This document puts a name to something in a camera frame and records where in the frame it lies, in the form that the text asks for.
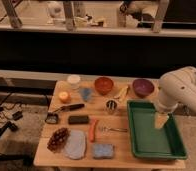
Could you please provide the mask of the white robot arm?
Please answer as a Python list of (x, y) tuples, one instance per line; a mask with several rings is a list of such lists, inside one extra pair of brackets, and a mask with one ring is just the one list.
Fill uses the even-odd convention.
[(161, 129), (179, 103), (196, 113), (196, 68), (183, 67), (163, 74), (159, 81), (159, 91), (153, 104), (156, 110), (154, 126)]

